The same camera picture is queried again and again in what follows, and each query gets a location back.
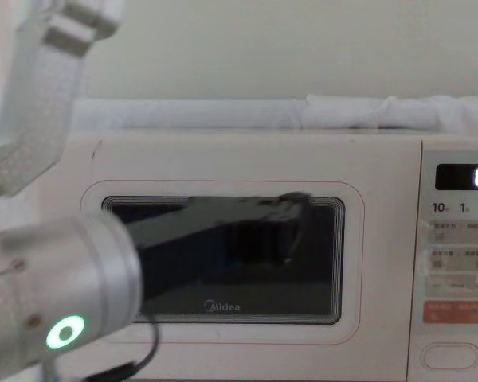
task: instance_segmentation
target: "control button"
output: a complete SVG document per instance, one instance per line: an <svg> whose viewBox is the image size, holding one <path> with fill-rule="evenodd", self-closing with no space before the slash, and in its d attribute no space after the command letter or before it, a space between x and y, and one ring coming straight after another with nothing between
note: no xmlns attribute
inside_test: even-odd
<svg viewBox="0 0 478 382"><path fill-rule="evenodd" d="M429 297L478 297L478 276L446 275L425 279L425 293Z"/></svg>
<svg viewBox="0 0 478 382"><path fill-rule="evenodd" d="M478 244L478 220L430 222L429 242L434 244Z"/></svg>
<svg viewBox="0 0 478 382"><path fill-rule="evenodd" d="M478 365L478 348L471 344L432 344L421 355L421 363L433 370L467 370Z"/></svg>
<svg viewBox="0 0 478 382"><path fill-rule="evenodd" d="M426 324L478 324L478 301L427 301Z"/></svg>
<svg viewBox="0 0 478 382"><path fill-rule="evenodd" d="M435 272L478 272L478 248L436 248L429 257L429 269Z"/></svg>

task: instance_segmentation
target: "door release button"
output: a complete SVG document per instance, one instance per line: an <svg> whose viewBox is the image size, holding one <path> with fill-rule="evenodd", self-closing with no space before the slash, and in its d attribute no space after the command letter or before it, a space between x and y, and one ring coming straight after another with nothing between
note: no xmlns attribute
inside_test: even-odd
<svg viewBox="0 0 478 382"><path fill-rule="evenodd" d="M471 344L432 344L421 354L421 363L432 370L467 370L478 365L478 348Z"/></svg>

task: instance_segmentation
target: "silver cylindrical joint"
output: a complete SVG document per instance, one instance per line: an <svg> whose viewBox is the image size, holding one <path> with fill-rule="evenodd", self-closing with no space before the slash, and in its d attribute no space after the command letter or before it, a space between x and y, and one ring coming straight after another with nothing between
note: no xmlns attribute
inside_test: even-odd
<svg viewBox="0 0 478 382"><path fill-rule="evenodd" d="M0 234L0 379L122 329L139 312L138 256L97 213Z"/></svg>

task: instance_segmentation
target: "black cable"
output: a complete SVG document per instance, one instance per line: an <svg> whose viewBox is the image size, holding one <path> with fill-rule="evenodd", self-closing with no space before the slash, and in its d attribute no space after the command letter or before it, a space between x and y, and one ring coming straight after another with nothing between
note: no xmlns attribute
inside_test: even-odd
<svg viewBox="0 0 478 382"><path fill-rule="evenodd" d="M135 376L140 370L145 368L151 361L154 359L156 353L159 349L159 344L161 342L161 330L159 329L159 324L155 320L155 317L151 317L150 320L152 328L152 346L149 353L143 358L140 362L128 362L122 364L115 368L110 368L104 372L98 372L92 374L83 380L86 382L123 382Z"/></svg>

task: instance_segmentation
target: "microwave control panel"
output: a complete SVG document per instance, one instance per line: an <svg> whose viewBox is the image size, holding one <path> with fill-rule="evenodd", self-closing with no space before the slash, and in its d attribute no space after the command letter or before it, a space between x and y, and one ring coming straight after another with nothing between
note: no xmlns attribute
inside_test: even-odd
<svg viewBox="0 0 478 382"><path fill-rule="evenodd" d="M478 150L424 150L413 288L409 375L478 376Z"/></svg>

